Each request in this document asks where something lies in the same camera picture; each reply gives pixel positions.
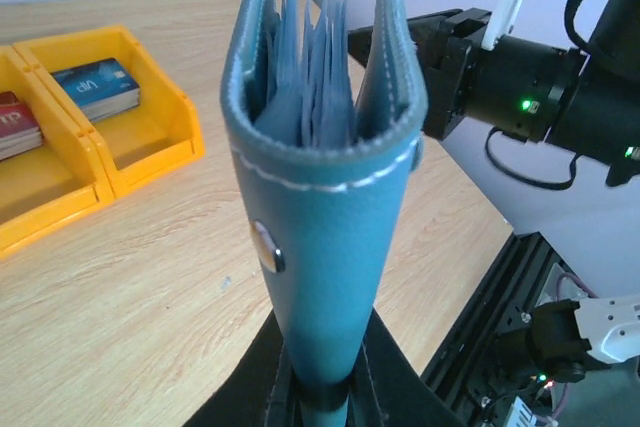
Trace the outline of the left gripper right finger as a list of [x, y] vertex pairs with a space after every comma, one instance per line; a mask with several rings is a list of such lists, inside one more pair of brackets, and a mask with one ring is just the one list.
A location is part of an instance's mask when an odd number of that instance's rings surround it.
[[456, 427], [463, 422], [421, 380], [372, 312], [350, 377], [347, 424]]

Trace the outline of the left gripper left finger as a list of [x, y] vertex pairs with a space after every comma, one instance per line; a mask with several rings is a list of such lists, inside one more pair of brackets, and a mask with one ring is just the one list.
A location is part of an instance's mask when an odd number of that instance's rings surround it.
[[302, 424], [293, 370], [275, 316], [269, 314], [238, 365], [188, 419], [190, 426]]

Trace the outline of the teal leather card holder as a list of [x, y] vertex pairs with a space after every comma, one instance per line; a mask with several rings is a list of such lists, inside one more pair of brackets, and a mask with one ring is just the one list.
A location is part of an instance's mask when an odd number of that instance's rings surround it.
[[354, 368], [428, 112], [404, 0], [376, 0], [359, 87], [346, 13], [242, 0], [220, 85], [250, 236], [308, 396], [337, 395]]

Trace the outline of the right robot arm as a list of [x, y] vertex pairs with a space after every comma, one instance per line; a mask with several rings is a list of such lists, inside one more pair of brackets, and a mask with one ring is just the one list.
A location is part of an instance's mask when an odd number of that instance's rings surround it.
[[473, 118], [602, 163], [610, 187], [628, 183], [639, 172], [639, 0], [567, 0], [570, 49], [514, 37], [521, 3], [407, 20], [428, 89], [423, 132], [442, 140]]

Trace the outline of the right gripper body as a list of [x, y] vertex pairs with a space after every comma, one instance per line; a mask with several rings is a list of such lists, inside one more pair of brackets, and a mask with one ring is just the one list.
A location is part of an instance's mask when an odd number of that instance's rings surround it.
[[456, 48], [449, 51], [449, 40], [471, 9], [450, 9], [407, 20], [416, 56], [427, 87], [428, 114], [422, 131], [433, 139], [445, 139], [461, 121], [454, 94], [463, 60], [456, 60]]

